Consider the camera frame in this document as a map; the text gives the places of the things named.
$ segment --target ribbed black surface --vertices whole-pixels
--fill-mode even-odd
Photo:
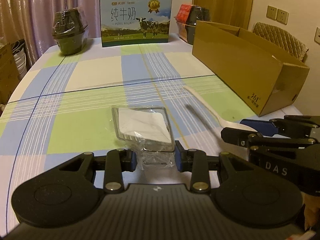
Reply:
[[[221,215],[207,195],[191,193],[185,185],[133,184],[124,193],[107,195],[91,216],[74,225],[44,229],[21,224],[4,239],[283,240],[295,233],[300,231],[293,225],[274,229],[238,225]]]

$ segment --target wall socket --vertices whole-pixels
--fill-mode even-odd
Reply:
[[[317,30],[316,30],[315,42],[320,44],[320,28],[319,27],[317,27]]]
[[[289,17],[289,13],[288,12],[286,12],[284,10],[281,10],[281,9],[278,9],[277,18],[276,18],[276,20],[278,22],[281,22],[283,24],[287,24],[288,17]]]
[[[270,18],[272,20],[276,20],[276,17],[277,17],[277,8],[268,5],[267,18]]]

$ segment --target white spoon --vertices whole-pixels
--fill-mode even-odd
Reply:
[[[220,115],[218,115],[218,113],[211,106],[209,106],[209,104],[206,101],[204,101],[203,97],[199,95],[196,91],[194,91],[191,87],[183,86],[183,88],[187,90],[189,93],[191,93],[192,95],[194,95],[210,111],[210,113],[218,120],[222,128],[230,127],[235,129],[256,132],[256,130],[251,128],[250,126],[224,120]]]

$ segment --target yellow line on tablecloth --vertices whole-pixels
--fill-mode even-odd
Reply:
[[[152,77],[152,74],[151,74],[151,72],[150,72],[150,70],[149,70],[149,68],[148,68],[147,62],[146,62],[146,60],[145,60],[145,58],[144,58],[144,56],[143,56],[142,50],[141,50],[141,48],[140,48],[140,45],[138,45],[138,47],[139,47],[139,50],[140,50],[140,52],[141,52],[141,56],[142,56],[143,63],[144,63],[144,65],[145,65],[145,67],[146,67],[146,69],[147,69],[147,71],[148,71],[148,73],[149,73],[149,76],[150,76],[150,78],[151,78],[151,81],[154,82],[154,79],[153,79],[153,77]],[[182,133],[182,131],[181,131],[178,123],[176,122],[175,118],[174,118],[173,115],[171,114],[171,112],[170,112],[170,110],[169,110],[169,107],[167,106],[167,104],[165,103],[164,99],[162,98],[162,96],[161,96],[161,94],[160,94],[160,92],[159,92],[156,84],[152,83],[152,85],[155,87],[156,92],[157,92],[159,98],[161,99],[162,103],[164,104],[164,107],[167,109],[169,116],[171,117],[174,125],[176,126],[176,128],[177,128],[177,130],[178,130],[178,133],[181,135],[181,138],[182,138],[183,142],[185,143],[185,145],[186,145],[186,147],[187,147],[187,149],[188,149],[188,148],[189,148],[189,145],[188,145],[186,139],[184,138],[183,133]]]

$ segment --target brown cardboard box on floor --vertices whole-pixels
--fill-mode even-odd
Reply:
[[[19,84],[19,72],[10,44],[0,49],[0,104],[6,104]]]
[[[192,54],[258,116],[291,105],[309,72],[270,41],[219,23],[197,21]]]

